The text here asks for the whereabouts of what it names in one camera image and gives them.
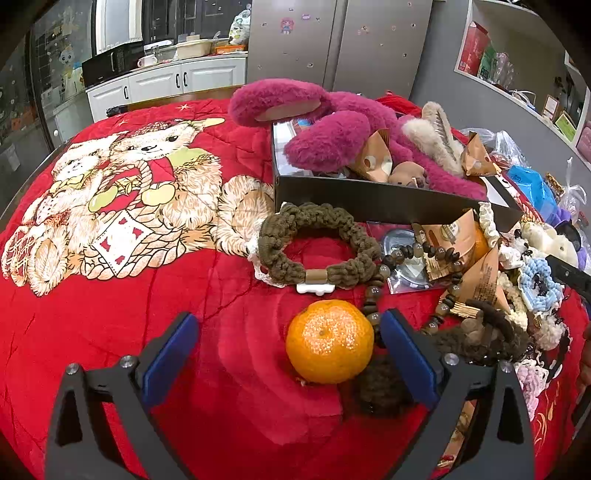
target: brown paper packet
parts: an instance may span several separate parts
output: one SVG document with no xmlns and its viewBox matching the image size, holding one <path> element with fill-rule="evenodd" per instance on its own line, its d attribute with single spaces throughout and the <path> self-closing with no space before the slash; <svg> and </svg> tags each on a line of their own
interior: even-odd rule
<svg viewBox="0 0 591 480">
<path fill-rule="evenodd" d="M 466 175 L 489 177 L 497 174 L 495 164 L 488 156 L 486 148 L 477 133 L 470 132 L 470 140 L 460 159 Z"/>
<path fill-rule="evenodd" d="M 476 226 L 472 209 L 449 225 L 423 225 L 423 231 L 427 241 L 435 248 L 443 247 L 447 250 L 453 247 L 456 252 L 459 252 L 460 259 L 466 267 L 472 264 L 476 242 Z M 425 263 L 429 280 L 436 280 L 452 273 L 452 265 L 447 261 L 439 262 L 434 257 L 429 258 L 425 255 Z"/>
<path fill-rule="evenodd" d="M 388 149 L 389 132 L 382 128 L 365 142 L 349 168 L 367 180 L 387 182 L 392 173 L 392 157 Z"/>
<path fill-rule="evenodd" d="M 494 247 L 464 273 L 460 295 L 457 301 L 466 303 L 466 300 L 474 299 L 488 301 L 494 305 L 496 302 L 496 279 L 498 275 L 499 248 Z"/>
</svg>

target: refrigerator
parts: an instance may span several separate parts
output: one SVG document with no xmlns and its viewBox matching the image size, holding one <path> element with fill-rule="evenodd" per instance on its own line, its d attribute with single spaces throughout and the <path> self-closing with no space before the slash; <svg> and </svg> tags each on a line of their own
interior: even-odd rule
<svg viewBox="0 0 591 480">
<path fill-rule="evenodd" d="M 246 81 L 408 98 L 433 0 L 254 0 Z"/>
</svg>

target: gray wall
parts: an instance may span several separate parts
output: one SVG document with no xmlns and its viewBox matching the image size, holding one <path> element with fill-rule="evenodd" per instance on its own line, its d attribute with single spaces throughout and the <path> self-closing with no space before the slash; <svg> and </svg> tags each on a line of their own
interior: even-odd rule
<svg viewBox="0 0 591 480">
<path fill-rule="evenodd" d="M 433 2 L 423 54 L 410 100 L 441 104 L 450 123 L 458 128 L 506 130 L 519 145 L 530 166 L 547 171 L 564 184 L 566 161 L 573 156 L 573 178 L 591 196 L 591 171 L 547 126 L 508 98 L 454 72 L 462 47 L 469 0 Z M 583 207 L 591 220 L 591 205 Z"/>
</svg>

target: plastic wrapper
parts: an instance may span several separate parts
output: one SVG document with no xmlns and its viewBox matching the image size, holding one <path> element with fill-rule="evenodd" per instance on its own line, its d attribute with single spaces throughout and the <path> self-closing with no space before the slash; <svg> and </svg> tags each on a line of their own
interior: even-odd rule
<svg viewBox="0 0 591 480">
<path fill-rule="evenodd" d="M 251 34 L 251 11 L 242 10 L 234 17 L 230 27 L 229 40 L 230 45 L 244 45 Z"/>
<path fill-rule="evenodd" d="M 514 165 L 507 175 L 528 198 L 544 221 L 558 209 L 552 190 L 538 172 Z"/>
<path fill-rule="evenodd" d="M 570 213 L 573 223 L 579 219 L 579 210 L 581 204 L 587 204 L 587 193 L 581 185 L 571 185 L 571 172 L 573 167 L 573 157 L 570 157 L 566 163 L 566 185 L 558 206 Z"/>
<path fill-rule="evenodd" d="M 477 133 L 482 143 L 492 149 L 491 158 L 500 168 L 506 170 L 513 165 L 529 167 L 517 144 L 504 130 L 494 133 L 485 128 L 465 128 L 460 132 L 466 136 L 470 132 Z"/>
<path fill-rule="evenodd" d="M 367 230 L 368 234 L 378 241 L 384 255 L 391 254 L 392 250 L 402 245 L 412 245 L 416 241 L 410 225 L 367 222 Z M 450 284 L 449 279 L 430 281 L 424 258 L 406 259 L 392 272 L 387 283 L 391 294 L 446 288 Z"/>
</svg>

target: purple item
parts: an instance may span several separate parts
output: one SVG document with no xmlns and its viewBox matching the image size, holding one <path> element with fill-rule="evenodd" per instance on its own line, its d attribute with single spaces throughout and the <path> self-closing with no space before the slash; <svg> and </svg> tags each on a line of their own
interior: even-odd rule
<svg viewBox="0 0 591 480">
<path fill-rule="evenodd" d="M 553 211 L 550 216 L 546 219 L 546 223 L 556 227 L 562 222 L 570 222 L 571 215 L 568 210 L 558 207 L 557 210 Z"/>
<path fill-rule="evenodd" d="M 577 258 L 579 259 L 579 270 L 583 270 L 587 264 L 587 251 L 582 248 L 577 252 Z"/>
</svg>

